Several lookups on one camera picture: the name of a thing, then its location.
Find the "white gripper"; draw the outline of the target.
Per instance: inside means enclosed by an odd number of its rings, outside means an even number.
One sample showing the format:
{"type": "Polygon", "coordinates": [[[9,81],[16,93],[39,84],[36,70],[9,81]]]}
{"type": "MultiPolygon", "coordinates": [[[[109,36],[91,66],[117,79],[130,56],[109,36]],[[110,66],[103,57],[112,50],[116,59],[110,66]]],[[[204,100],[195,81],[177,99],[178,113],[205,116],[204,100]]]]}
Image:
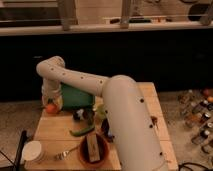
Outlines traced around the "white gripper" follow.
{"type": "Polygon", "coordinates": [[[61,84],[58,81],[44,79],[42,84],[42,107],[45,108],[49,101],[55,103],[59,110],[63,107],[61,99],[61,84]]]}

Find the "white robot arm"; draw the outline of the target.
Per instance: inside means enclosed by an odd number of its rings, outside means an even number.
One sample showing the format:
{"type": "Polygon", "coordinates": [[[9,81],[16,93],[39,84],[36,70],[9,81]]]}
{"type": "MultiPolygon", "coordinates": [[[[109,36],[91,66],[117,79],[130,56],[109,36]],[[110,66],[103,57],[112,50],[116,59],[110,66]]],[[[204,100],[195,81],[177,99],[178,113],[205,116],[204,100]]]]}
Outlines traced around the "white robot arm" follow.
{"type": "Polygon", "coordinates": [[[59,56],[41,61],[36,71],[43,78],[43,95],[52,96],[65,83],[103,99],[122,171],[169,171],[146,100],[134,79],[69,70],[59,56]]]}

